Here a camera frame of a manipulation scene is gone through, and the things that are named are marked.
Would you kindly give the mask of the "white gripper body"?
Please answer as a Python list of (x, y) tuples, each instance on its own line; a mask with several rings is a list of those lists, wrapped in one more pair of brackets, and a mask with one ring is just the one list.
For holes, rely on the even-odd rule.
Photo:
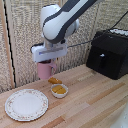
[(55, 59), (67, 54), (67, 40), (57, 44), (39, 43), (31, 47), (32, 59), (34, 62), (42, 62), (49, 59)]

